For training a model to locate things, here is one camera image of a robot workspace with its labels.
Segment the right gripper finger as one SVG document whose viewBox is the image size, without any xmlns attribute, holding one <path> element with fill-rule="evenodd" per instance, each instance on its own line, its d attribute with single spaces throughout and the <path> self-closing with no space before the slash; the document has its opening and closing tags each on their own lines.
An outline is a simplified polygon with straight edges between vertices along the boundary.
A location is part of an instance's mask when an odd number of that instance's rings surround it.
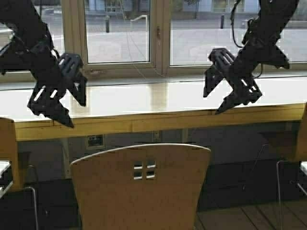
<svg viewBox="0 0 307 230">
<path fill-rule="evenodd" d="M 216 115 L 224 113 L 241 104 L 253 104 L 262 96 L 262 92 L 253 77 L 247 79 L 238 78 L 235 81 L 226 81 L 231 86 L 232 91 L 223 99 L 222 104 L 215 112 Z"/>
<path fill-rule="evenodd" d="M 225 77 L 215 65 L 211 65 L 207 70 L 205 70 L 204 78 L 205 86 L 203 97 L 206 98 Z"/>
</svg>

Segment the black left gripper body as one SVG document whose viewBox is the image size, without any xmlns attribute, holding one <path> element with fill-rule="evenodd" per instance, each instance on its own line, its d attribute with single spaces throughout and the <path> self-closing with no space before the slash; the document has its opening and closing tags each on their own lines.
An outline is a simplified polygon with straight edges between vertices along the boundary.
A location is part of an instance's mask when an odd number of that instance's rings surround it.
<svg viewBox="0 0 307 230">
<path fill-rule="evenodd" d="M 78 54 L 64 53 L 53 55 L 53 46 L 47 43 L 36 43 L 26 48 L 26 60 L 35 83 L 56 86 L 66 85 L 67 74 L 82 74 L 83 60 Z"/>
</svg>

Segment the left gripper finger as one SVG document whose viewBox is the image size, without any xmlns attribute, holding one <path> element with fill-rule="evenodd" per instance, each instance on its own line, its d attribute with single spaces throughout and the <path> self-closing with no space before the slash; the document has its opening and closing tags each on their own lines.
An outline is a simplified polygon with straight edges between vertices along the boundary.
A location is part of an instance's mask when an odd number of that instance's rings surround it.
<svg viewBox="0 0 307 230">
<path fill-rule="evenodd" d="M 54 87 L 37 82 L 28 101 L 27 107 L 36 116 L 43 115 L 44 117 L 57 121 L 64 126 L 74 127 L 69 116 L 69 110 L 60 102 L 60 99 L 64 97 L 66 91 L 67 86 L 62 83 Z"/>
<path fill-rule="evenodd" d="M 87 78 L 82 74 L 67 74 L 66 88 L 72 94 L 80 106 L 86 106 L 86 84 Z"/>
</svg>

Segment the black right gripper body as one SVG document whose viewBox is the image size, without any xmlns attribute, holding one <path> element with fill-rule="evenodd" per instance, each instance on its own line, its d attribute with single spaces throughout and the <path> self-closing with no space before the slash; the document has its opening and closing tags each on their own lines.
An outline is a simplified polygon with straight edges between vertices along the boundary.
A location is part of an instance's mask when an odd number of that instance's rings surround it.
<svg viewBox="0 0 307 230">
<path fill-rule="evenodd" d="M 259 40 L 248 41 L 234 56 L 225 47 L 214 48 L 208 59 L 223 74 L 224 79 L 235 81 L 238 78 L 255 78 L 252 72 L 260 64 L 261 56 L 265 52 L 265 44 Z"/>
</svg>

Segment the robot base corner, left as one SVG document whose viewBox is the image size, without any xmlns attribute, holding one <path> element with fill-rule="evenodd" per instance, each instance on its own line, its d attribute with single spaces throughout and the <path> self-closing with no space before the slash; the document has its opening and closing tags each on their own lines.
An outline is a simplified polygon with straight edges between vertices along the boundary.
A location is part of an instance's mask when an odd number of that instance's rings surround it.
<svg viewBox="0 0 307 230">
<path fill-rule="evenodd" d="M 10 161 L 0 161 L 0 197 L 2 198 L 13 185 L 12 165 Z"/>
</svg>

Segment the robot base corner, right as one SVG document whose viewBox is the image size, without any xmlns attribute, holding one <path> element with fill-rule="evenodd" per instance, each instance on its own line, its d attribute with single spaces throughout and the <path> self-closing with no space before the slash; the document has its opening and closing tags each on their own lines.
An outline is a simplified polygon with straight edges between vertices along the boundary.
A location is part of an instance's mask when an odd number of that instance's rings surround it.
<svg viewBox="0 0 307 230">
<path fill-rule="evenodd" d="M 299 181 L 303 188 L 307 188 L 307 162 L 300 162 L 300 175 Z"/>
</svg>

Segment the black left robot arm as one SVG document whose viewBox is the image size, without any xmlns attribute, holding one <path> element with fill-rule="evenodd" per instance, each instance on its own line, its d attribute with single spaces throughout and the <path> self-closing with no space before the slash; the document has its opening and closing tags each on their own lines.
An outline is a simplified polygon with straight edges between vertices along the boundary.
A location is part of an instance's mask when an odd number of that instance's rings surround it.
<svg viewBox="0 0 307 230">
<path fill-rule="evenodd" d="M 86 105 L 87 78 L 82 74 L 83 60 L 78 54 L 60 55 L 54 48 L 48 25 L 30 0 L 2 0 L 0 22 L 13 31 L 0 50 L 0 72 L 28 70 L 36 80 L 27 107 L 62 125 L 74 124 L 60 100 L 70 92 L 81 106 Z"/>
</svg>

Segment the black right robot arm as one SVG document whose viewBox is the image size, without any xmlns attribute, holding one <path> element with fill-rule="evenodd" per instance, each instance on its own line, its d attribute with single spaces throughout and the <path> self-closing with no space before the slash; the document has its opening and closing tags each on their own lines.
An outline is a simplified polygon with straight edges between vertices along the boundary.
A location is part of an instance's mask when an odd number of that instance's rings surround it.
<svg viewBox="0 0 307 230">
<path fill-rule="evenodd" d="M 222 80 L 232 87 L 216 111 L 221 114 L 240 104 L 255 103 L 261 96 L 255 76 L 258 65 L 289 69 L 288 57 L 277 46 L 283 29 L 298 7 L 297 0 L 261 0 L 257 18 L 248 21 L 248 29 L 237 56 L 224 47 L 214 48 L 208 56 L 212 65 L 205 71 L 203 96 L 207 97 Z"/>
</svg>

